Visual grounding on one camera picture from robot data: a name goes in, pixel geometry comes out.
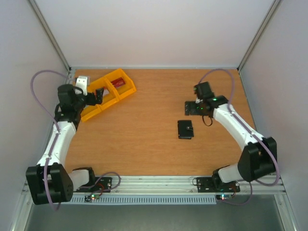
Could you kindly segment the black leather card holder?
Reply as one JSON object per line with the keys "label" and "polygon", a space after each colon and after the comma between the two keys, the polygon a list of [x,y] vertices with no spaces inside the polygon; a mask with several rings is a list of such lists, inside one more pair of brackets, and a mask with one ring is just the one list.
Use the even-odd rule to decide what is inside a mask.
{"label": "black leather card holder", "polygon": [[178,120],[178,138],[190,140],[194,137],[191,120]]}

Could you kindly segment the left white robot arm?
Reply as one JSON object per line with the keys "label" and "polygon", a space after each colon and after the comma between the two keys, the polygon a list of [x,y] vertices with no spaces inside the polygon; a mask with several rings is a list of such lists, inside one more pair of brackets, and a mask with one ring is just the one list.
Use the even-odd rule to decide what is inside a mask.
{"label": "left white robot arm", "polygon": [[64,84],[58,87],[59,103],[55,108],[53,132],[39,162],[26,170],[26,180],[36,205],[69,202],[74,191],[93,191],[97,180],[91,167],[67,173],[66,155],[81,121],[83,109],[103,102],[104,89],[88,92],[86,88]]}

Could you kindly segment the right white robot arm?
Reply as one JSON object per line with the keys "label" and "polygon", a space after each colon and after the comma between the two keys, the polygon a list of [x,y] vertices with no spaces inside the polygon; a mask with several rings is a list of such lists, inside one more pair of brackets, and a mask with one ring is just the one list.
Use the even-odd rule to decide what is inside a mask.
{"label": "right white robot arm", "polygon": [[235,111],[225,96],[215,96],[208,82],[193,88],[196,100],[190,101],[197,115],[219,122],[239,145],[242,154],[236,164],[213,171],[212,184],[222,191],[229,183],[252,182],[270,173],[278,173],[277,143],[272,137],[256,132]]}

